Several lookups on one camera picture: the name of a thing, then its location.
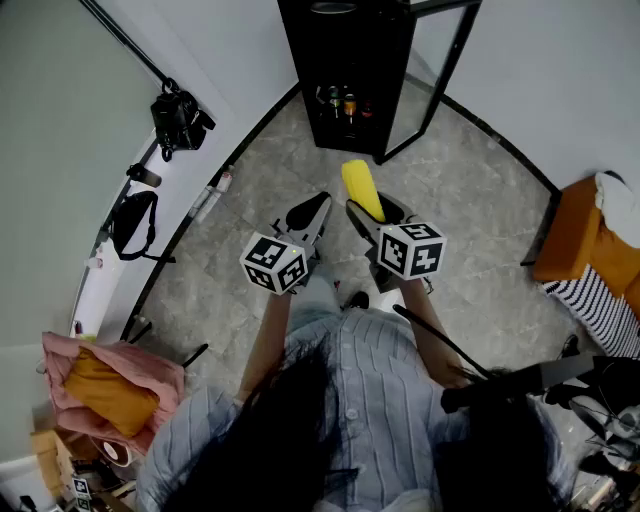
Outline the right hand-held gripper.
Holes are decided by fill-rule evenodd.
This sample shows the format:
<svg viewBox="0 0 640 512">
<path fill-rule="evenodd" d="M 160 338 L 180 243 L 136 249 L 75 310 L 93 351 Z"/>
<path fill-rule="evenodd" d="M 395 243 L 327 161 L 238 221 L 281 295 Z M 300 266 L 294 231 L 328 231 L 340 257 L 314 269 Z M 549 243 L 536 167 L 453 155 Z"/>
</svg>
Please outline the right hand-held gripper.
<svg viewBox="0 0 640 512">
<path fill-rule="evenodd" d="M 378 197 L 385 223 L 405 224 L 383 225 L 356 201 L 348 199 L 345 204 L 357 233 L 373 246 L 371 272 L 378 291 L 395 289 L 399 280 L 427 281 L 442 267 L 447 238 L 432 223 L 410 223 L 416 214 L 401 201 L 383 192 Z"/>
</svg>

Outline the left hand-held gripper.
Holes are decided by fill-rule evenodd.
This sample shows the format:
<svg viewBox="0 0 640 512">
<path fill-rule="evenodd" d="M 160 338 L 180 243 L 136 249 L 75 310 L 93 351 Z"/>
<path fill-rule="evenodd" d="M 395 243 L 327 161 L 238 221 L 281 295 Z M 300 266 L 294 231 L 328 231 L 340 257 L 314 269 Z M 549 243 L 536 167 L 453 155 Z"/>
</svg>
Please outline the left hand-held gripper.
<svg viewBox="0 0 640 512">
<path fill-rule="evenodd" d="M 295 287 L 305 286 L 320 259 L 314 244 L 303 242 L 319 236 L 331 207 L 328 192 L 311 194 L 286 215 L 287 226 L 294 227 L 294 238 L 255 231 L 239 257 L 247 280 L 274 295 L 295 294 Z"/>
</svg>

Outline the black cabinet fridge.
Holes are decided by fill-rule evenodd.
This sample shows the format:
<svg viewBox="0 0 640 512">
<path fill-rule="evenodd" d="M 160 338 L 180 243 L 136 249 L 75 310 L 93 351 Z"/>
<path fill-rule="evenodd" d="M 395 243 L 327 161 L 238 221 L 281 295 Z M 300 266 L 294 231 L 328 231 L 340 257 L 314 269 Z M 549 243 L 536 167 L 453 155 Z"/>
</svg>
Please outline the black cabinet fridge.
<svg viewBox="0 0 640 512">
<path fill-rule="evenodd" d="M 382 164 L 425 134 L 483 0 L 338 0 L 358 5 L 341 15 L 311 12 L 314 1 L 277 0 L 314 142 Z M 330 86 L 340 90 L 338 118 Z M 347 93 L 357 102 L 352 125 Z"/>
</svg>

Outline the person's left forearm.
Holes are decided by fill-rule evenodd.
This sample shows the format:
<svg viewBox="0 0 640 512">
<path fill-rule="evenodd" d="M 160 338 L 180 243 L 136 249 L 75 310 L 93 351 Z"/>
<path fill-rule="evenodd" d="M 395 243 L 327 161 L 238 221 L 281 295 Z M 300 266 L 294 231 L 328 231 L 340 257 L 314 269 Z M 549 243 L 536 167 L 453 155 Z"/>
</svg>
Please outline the person's left forearm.
<svg viewBox="0 0 640 512">
<path fill-rule="evenodd" d="M 250 352 L 236 399 L 244 402 L 280 364 L 291 307 L 291 294 L 271 295 Z"/>
</svg>

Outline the person's right forearm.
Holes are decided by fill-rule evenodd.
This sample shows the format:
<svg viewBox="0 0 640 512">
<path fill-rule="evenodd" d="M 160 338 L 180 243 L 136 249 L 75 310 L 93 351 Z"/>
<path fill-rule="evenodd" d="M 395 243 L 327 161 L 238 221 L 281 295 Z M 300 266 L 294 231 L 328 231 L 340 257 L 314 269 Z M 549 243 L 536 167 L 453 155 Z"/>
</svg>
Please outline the person's right forearm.
<svg viewBox="0 0 640 512">
<path fill-rule="evenodd" d="M 421 280 L 401 281 L 399 288 L 405 308 L 445 335 Z M 437 335 L 411 320 L 418 353 L 429 376 L 444 388 L 462 388 L 468 384 L 459 355 Z"/>
</svg>

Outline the clear plastic bottle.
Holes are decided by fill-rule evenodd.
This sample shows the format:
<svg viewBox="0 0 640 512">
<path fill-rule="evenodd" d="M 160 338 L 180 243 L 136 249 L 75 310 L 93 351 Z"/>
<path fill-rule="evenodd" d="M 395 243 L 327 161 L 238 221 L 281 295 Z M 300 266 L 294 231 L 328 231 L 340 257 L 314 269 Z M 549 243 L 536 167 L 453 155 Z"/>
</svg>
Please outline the clear plastic bottle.
<svg viewBox="0 0 640 512">
<path fill-rule="evenodd" d="M 198 196 L 190 210 L 190 217 L 198 224 L 202 223 L 221 196 L 221 192 L 212 186 L 207 186 Z"/>
</svg>

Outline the white ledge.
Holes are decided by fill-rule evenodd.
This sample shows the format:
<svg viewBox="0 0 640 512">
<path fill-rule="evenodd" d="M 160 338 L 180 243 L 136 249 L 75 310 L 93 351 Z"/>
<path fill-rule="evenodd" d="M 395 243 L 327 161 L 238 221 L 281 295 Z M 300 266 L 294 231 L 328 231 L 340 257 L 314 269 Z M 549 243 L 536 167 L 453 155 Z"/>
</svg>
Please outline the white ledge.
<svg viewBox="0 0 640 512">
<path fill-rule="evenodd" d="M 180 151 L 170 162 L 163 161 L 158 148 L 147 150 L 142 165 L 159 175 L 162 183 L 157 188 L 127 183 L 114 200 L 119 204 L 125 197 L 143 191 L 157 194 L 156 239 L 149 249 L 152 255 L 166 253 L 192 205 L 220 167 L 219 150 L 224 147 L 225 137 L 235 121 L 233 110 L 220 94 L 199 95 L 197 99 L 216 123 L 201 148 Z M 112 343 L 121 339 L 156 263 L 145 258 L 120 260 L 105 229 L 99 231 L 89 258 L 98 251 L 104 253 L 104 267 L 85 268 L 67 334 L 71 337 L 76 333 L 96 334 L 98 342 Z"/>
</svg>

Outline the black tumbler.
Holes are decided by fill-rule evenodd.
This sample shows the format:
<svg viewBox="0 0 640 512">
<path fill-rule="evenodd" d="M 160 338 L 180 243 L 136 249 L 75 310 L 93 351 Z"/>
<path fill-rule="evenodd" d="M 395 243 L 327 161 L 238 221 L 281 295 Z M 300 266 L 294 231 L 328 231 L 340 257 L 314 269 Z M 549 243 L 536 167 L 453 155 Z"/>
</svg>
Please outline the black tumbler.
<svg viewBox="0 0 640 512">
<path fill-rule="evenodd" d="M 142 183 L 152 188 L 157 188 L 162 183 L 162 178 L 159 175 L 147 170 L 141 163 L 131 165 L 126 171 L 126 176 L 131 182 Z"/>
</svg>

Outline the black sling bag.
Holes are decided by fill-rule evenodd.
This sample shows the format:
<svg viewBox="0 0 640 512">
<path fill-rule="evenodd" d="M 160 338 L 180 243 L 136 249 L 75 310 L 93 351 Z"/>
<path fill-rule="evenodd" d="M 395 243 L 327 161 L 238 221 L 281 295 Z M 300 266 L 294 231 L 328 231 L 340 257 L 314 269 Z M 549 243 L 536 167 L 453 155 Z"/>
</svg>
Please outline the black sling bag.
<svg viewBox="0 0 640 512">
<path fill-rule="evenodd" d="M 148 250 L 156 239 L 155 220 L 157 204 L 157 194 L 152 191 L 144 191 L 125 197 L 120 205 L 113 211 L 108 233 L 120 260 L 134 261 L 139 258 L 146 258 L 156 262 L 176 263 L 174 256 L 154 256 L 148 253 Z M 144 244 L 136 251 L 126 252 L 125 249 L 127 245 L 133 238 L 146 214 L 149 214 L 149 218 Z"/>
</svg>

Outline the black chair leg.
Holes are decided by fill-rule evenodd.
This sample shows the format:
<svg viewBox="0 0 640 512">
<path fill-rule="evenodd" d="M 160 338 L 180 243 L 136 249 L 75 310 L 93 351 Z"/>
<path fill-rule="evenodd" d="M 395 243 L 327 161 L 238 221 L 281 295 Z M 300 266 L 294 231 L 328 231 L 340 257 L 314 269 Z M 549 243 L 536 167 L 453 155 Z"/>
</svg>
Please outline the black chair leg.
<svg viewBox="0 0 640 512">
<path fill-rule="evenodd" d="M 206 350 L 209 348 L 209 345 L 207 343 L 201 344 L 196 350 L 195 352 L 188 357 L 184 363 L 182 364 L 182 367 L 184 369 L 188 368 L 190 365 L 192 365 L 201 355 L 203 355 Z"/>
<path fill-rule="evenodd" d="M 153 323 L 149 320 L 131 319 L 121 335 L 121 341 L 128 344 L 136 344 L 142 337 L 151 331 Z"/>
</svg>

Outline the person's striped blue shirt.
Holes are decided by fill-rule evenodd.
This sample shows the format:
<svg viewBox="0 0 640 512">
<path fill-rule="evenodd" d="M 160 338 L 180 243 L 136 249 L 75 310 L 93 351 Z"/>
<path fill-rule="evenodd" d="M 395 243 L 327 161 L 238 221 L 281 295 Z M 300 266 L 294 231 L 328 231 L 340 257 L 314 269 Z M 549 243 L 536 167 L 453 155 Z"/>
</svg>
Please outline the person's striped blue shirt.
<svg viewBox="0 0 640 512">
<path fill-rule="evenodd" d="M 447 413 L 411 324 L 342 312 L 241 402 L 208 386 L 156 433 L 137 512 L 562 512 L 571 484 L 528 397 Z"/>
</svg>

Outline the pink cloth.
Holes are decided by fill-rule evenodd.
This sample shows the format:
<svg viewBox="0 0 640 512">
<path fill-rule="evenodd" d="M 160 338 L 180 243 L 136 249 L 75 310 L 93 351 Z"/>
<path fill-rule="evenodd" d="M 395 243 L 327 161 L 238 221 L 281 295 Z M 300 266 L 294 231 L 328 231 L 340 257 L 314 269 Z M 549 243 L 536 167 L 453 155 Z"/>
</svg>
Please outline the pink cloth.
<svg viewBox="0 0 640 512">
<path fill-rule="evenodd" d="M 157 431 L 171 418 L 184 398 L 183 367 L 135 345 L 119 342 L 102 346 L 51 332 L 42 334 L 42 345 L 46 379 L 56 421 L 64 429 L 114 441 L 140 454 L 146 454 Z M 64 389 L 64 382 L 81 348 L 91 351 L 131 383 L 146 388 L 159 397 L 158 408 L 134 437 L 124 437 L 107 420 Z"/>
</svg>

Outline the black-and-white striped cloth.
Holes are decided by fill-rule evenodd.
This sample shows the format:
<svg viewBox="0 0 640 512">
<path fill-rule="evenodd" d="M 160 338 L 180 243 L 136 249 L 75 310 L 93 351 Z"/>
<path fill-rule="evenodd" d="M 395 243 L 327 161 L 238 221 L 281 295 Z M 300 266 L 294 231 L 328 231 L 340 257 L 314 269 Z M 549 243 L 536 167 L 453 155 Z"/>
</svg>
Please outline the black-and-white striped cloth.
<svg viewBox="0 0 640 512">
<path fill-rule="evenodd" d="M 590 265 L 579 279 L 548 281 L 540 288 L 569 310 L 607 356 L 640 360 L 640 320 Z"/>
</svg>

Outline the black chest-mounted box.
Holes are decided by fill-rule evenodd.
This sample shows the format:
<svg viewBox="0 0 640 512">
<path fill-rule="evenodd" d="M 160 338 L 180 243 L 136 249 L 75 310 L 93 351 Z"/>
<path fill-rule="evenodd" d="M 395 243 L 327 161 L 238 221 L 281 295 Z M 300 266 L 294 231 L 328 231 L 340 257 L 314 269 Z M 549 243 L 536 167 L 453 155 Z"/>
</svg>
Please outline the black chest-mounted box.
<svg viewBox="0 0 640 512">
<path fill-rule="evenodd" d="M 593 357 L 585 354 L 538 363 L 464 388 L 445 389 L 441 406 L 445 412 L 453 413 L 465 407 L 537 395 L 593 369 Z"/>
</svg>

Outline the black wall rail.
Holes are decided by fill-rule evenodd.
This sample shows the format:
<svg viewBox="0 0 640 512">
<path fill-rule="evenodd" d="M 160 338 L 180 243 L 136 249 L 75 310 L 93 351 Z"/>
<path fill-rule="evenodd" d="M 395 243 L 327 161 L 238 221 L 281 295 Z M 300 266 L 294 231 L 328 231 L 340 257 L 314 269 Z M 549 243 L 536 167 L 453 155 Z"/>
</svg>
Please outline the black wall rail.
<svg viewBox="0 0 640 512">
<path fill-rule="evenodd" d="M 135 41 L 116 23 L 97 0 L 78 0 L 106 30 L 142 63 L 158 80 L 162 89 L 172 90 L 174 81 L 166 76 Z"/>
</svg>

